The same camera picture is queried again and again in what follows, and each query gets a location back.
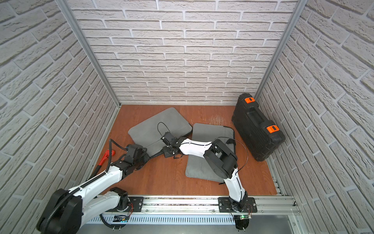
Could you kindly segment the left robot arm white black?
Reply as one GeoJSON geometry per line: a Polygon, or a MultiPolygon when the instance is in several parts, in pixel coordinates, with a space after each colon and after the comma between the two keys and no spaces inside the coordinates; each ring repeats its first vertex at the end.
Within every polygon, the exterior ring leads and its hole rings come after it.
{"type": "Polygon", "coordinates": [[[141,210],[143,198],[130,198],[127,191],[112,185],[141,169],[148,160],[147,150],[135,145],[104,172],[69,190],[55,191],[37,223],[37,230],[42,234],[75,234],[108,210],[123,212],[111,226],[122,228],[133,212],[141,210]]]}

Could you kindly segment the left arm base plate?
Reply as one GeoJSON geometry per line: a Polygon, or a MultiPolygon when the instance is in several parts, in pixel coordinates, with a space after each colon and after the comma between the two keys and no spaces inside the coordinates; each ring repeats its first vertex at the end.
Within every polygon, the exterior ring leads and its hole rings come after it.
{"type": "Polygon", "coordinates": [[[144,197],[123,197],[120,198],[119,204],[115,207],[118,212],[141,212],[144,197]]]}

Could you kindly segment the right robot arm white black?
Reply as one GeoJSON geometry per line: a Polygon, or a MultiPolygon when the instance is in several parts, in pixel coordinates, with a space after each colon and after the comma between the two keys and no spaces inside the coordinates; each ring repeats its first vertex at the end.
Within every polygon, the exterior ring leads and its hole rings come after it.
{"type": "Polygon", "coordinates": [[[224,180],[229,191],[231,210],[242,212],[245,209],[247,192],[239,178],[238,157],[220,139],[211,142],[193,141],[186,137],[175,138],[165,134],[161,140],[165,144],[165,157],[190,155],[206,160],[213,172],[224,180]]]}

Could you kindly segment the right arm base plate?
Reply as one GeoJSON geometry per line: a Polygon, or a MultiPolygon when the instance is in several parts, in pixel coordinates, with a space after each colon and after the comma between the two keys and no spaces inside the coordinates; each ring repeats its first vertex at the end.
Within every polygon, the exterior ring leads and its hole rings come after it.
{"type": "Polygon", "coordinates": [[[229,197],[218,197],[220,213],[256,213],[258,211],[254,198],[244,197],[240,202],[236,202],[229,197]]]}

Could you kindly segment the grey zippered laptop bag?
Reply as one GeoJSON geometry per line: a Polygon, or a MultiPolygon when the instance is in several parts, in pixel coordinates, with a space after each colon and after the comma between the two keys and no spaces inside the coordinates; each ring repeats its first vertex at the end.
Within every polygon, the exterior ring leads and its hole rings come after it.
{"type": "Polygon", "coordinates": [[[128,134],[135,144],[147,149],[149,156],[154,156],[166,146],[161,140],[166,132],[177,138],[185,137],[192,132],[192,126],[171,107],[132,127],[128,134]]]}

